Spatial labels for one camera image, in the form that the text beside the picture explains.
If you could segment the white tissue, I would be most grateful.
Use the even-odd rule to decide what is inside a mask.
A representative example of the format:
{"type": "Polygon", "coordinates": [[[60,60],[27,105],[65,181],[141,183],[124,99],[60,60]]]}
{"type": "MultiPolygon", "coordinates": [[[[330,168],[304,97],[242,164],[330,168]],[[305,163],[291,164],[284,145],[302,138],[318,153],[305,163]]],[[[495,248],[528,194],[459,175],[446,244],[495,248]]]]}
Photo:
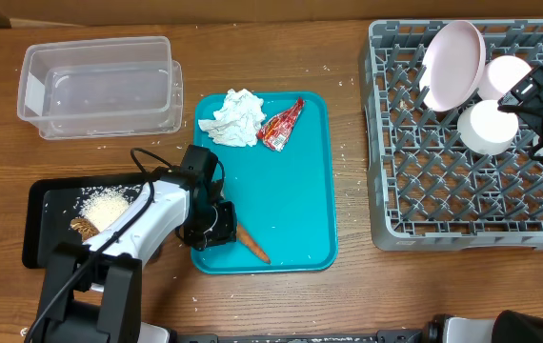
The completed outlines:
{"type": "Polygon", "coordinates": [[[213,119],[199,119],[198,126],[217,145],[253,147],[267,115],[262,111],[264,100],[250,91],[229,89],[220,110],[213,119]]]}

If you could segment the pink plastic bowl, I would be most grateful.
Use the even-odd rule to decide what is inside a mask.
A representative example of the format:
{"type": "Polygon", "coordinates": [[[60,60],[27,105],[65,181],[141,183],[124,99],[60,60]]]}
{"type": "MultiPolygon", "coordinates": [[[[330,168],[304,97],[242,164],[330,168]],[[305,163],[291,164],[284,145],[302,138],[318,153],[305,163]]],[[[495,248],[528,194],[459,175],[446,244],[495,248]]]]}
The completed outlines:
{"type": "Polygon", "coordinates": [[[485,66],[477,94],[482,100],[499,100],[531,70],[532,67],[519,57],[496,57],[485,66]]]}

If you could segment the orange carrot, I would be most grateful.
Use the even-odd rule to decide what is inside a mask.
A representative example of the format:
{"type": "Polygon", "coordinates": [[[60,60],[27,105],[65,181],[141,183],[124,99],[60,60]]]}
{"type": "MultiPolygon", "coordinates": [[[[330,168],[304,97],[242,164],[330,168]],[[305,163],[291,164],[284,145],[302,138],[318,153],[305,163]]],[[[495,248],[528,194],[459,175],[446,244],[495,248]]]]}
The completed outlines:
{"type": "Polygon", "coordinates": [[[271,260],[263,249],[253,240],[247,230],[241,225],[236,226],[236,238],[237,240],[246,246],[250,252],[252,252],[257,258],[266,264],[270,264],[271,260]]]}

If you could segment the brown food scrap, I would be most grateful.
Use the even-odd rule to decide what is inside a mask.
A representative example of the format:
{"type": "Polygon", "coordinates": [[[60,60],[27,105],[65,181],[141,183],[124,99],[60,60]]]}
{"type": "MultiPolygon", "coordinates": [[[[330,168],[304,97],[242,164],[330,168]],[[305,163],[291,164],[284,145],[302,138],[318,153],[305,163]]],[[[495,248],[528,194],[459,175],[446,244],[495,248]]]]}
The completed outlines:
{"type": "Polygon", "coordinates": [[[87,218],[73,218],[70,222],[70,227],[81,235],[83,242],[99,233],[98,229],[87,218]]]}

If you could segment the pale green bowl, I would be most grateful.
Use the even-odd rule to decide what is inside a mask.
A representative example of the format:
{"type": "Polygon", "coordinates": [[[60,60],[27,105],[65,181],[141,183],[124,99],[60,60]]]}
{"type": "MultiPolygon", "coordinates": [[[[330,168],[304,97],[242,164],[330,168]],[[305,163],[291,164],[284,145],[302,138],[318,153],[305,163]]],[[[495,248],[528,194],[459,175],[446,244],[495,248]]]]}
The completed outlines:
{"type": "Polygon", "coordinates": [[[518,117],[498,109],[494,100],[483,100],[464,110],[457,130],[464,145],[479,154],[497,155],[509,148],[519,128],[518,117]]]}

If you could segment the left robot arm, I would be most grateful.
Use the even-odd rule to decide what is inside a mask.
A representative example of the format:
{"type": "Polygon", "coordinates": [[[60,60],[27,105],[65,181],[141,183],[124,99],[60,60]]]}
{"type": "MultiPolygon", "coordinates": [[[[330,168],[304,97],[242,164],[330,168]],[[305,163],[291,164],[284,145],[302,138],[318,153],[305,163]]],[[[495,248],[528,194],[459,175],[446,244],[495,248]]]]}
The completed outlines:
{"type": "Polygon", "coordinates": [[[173,342],[141,319],[142,270],[171,234],[197,251],[234,242],[237,220],[213,178],[219,163],[160,168],[107,229],[60,244],[46,267],[28,342],[173,342]]]}

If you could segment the large white plate with rice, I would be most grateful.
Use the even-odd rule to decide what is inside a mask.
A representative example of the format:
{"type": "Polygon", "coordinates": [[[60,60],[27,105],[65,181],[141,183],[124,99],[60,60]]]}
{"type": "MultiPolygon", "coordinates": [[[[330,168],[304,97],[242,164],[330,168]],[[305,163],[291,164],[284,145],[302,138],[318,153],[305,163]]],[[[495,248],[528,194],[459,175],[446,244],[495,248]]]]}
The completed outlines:
{"type": "Polygon", "coordinates": [[[485,66],[482,34],[465,20],[452,21],[432,39],[423,57],[421,90],[428,88],[424,104],[433,111],[452,110],[474,93],[485,66]]]}

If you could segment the red snack wrapper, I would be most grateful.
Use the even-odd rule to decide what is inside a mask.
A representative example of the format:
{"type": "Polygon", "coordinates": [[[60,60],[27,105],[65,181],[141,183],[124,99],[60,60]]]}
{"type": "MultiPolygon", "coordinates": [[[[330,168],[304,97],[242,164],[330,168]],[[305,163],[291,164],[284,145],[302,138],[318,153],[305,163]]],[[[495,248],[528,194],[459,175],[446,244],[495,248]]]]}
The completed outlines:
{"type": "Polygon", "coordinates": [[[269,149],[281,152],[292,134],[304,105],[305,101],[299,97],[289,109],[279,112],[266,122],[256,137],[269,149]]]}

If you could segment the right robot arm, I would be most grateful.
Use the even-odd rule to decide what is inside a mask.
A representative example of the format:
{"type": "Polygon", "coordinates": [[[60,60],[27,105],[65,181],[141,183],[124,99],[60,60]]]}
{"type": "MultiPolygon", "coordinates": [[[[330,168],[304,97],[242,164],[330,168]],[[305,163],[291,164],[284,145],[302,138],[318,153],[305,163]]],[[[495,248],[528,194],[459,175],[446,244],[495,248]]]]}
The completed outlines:
{"type": "MultiPolygon", "coordinates": [[[[518,114],[532,114],[543,120],[543,105],[504,108],[517,110],[518,114]]],[[[496,319],[468,319],[440,314],[425,326],[417,342],[543,342],[543,318],[509,310],[499,314],[496,319]]]]}

